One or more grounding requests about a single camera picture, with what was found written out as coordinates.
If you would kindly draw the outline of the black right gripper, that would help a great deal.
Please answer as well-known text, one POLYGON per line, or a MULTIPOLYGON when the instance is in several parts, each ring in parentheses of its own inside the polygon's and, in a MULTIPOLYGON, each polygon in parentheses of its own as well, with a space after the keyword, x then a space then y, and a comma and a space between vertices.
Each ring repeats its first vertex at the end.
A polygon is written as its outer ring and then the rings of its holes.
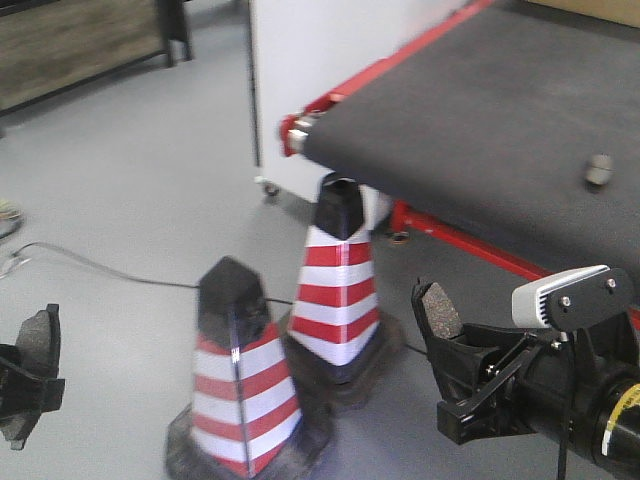
POLYGON ((541 433, 566 450, 624 449, 624 320, 567 334, 428 321, 419 328, 444 399, 437 430, 455 444, 541 433))

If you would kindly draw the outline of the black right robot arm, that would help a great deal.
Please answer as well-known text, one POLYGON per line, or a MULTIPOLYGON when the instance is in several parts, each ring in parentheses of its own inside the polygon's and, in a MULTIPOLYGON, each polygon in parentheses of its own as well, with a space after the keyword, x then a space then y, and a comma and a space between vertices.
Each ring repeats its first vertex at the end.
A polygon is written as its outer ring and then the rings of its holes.
POLYGON ((461 445, 542 434, 618 479, 639 476, 639 345, 617 315, 561 342, 551 329, 461 324, 439 337, 417 317, 441 401, 437 428, 461 445))

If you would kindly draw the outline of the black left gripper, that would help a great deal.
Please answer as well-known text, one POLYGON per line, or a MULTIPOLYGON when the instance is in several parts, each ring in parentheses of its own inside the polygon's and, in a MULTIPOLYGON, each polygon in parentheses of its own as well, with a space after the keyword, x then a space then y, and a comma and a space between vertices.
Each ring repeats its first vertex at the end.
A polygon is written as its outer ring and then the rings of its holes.
POLYGON ((5 440, 27 440, 44 413, 61 408, 65 379, 31 381, 23 370, 56 377, 60 346, 1 345, 1 433, 5 440))

